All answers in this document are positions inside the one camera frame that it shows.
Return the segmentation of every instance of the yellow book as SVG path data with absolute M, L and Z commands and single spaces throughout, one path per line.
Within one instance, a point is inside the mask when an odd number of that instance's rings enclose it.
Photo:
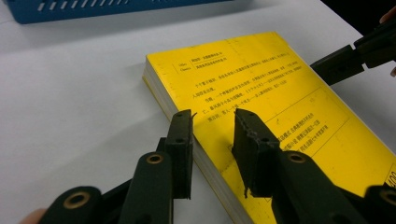
M 236 108 L 256 113 L 282 149 L 312 157 L 335 185 L 360 196 L 394 187 L 393 153 L 275 32 L 151 53 L 143 78 L 168 118 L 196 113 L 195 161 L 235 223 L 276 223 L 270 199 L 245 198 L 231 152 Z

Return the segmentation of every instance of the book cover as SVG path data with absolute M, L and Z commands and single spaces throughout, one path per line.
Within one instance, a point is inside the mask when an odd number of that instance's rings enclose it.
M 168 118 L 196 113 L 195 161 L 235 223 L 276 223 L 271 199 L 245 198 L 231 152 L 236 108 L 256 113 L 283 150 L 312 157 L 343 189 L 395 187 L 396 157 L 275 32 L 151 53 L 143 79 Z

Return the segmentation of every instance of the blue plastic basket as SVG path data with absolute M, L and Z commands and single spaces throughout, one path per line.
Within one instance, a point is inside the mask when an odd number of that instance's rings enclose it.
M 229 0 L 3 0 L 21 24 L 184 7 Z

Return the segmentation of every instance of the person's hand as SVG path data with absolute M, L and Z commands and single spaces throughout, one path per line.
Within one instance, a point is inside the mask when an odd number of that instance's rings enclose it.
M 40 219 L 44 216 L 44 214 L 46 213 L 46 209 L 41 208 L 41 209 L 37 209 L 34 212 L 32 212 L 31 214 L 29 214 L 27 217 L 25 217 L 20 224 L 38 224 L 38 222 L 40 221 Z
M 383 15 L 381 19 L 379 19 L 379 23 L 384 23 L 393 18 L 396 18 L 396 7 L 393 7 L 389 12 Z M 396 77 L 396 67 L 393 68 L 393 70 L 390 72 L 390 75 Z

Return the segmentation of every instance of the white table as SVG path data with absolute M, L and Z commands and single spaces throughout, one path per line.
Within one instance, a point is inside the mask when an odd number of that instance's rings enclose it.
M 319 0 L 236 0 L 17 24 L 0 3 L 0 223 L 18 223 L 67 189 L 131 178 L 169 121 L 141 76 L 145 55 L 266 31 L 307 63 L 360 38 Z M 396 151 L 396 79 L 382 65 L 333 89 Z M 194 166 L 175 223 L 231 223 Z

